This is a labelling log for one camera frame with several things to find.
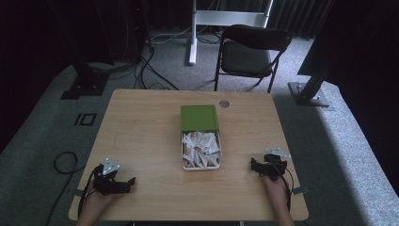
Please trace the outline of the person's right hand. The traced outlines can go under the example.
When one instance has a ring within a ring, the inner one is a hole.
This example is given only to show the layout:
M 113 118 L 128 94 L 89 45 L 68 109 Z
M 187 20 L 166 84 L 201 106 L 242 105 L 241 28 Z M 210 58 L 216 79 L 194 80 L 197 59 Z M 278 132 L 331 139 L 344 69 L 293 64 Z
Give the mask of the person's right hand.
M 285 204 L 288 201 L 284 181 L 278 178 L 272 181 L 268 176 L 263 177 L 266 193 L 273 204 Z

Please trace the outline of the person's left hand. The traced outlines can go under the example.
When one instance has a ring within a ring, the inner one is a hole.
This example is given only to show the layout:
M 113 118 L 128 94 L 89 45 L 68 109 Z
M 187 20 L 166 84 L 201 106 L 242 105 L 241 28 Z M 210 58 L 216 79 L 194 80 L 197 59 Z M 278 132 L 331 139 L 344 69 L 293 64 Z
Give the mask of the person's left hand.
M 85 197 L 81 216 L 82 217 L 98 217 L 100 216 L 114 201 L 121 198 L 122 194 L 103 195 L 93 186 L 88 187 L 88 194 Z

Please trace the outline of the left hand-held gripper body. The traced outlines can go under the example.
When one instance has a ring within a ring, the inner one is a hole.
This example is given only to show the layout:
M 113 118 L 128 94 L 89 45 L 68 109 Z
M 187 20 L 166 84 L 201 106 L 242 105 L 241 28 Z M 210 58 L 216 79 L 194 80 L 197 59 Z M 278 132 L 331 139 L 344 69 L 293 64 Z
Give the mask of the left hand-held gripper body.
M 120 169 L 120 164 L 106 158 L 105 161 L 94 169 L 93 187 L 103 195 L 124 194 L 125 182 L 118 182 L 115 177 Z

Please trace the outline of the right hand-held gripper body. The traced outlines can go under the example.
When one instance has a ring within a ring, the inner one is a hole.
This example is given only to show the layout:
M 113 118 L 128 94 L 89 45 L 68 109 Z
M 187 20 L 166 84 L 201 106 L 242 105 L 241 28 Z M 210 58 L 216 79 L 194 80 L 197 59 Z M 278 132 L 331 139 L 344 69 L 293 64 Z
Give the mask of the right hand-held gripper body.
M 259 173 L 268 176 L 271 181 L 276 181 L 287 169 L 287 158 L 291 158 L 291 155 L 282 148 L 267 149 Z

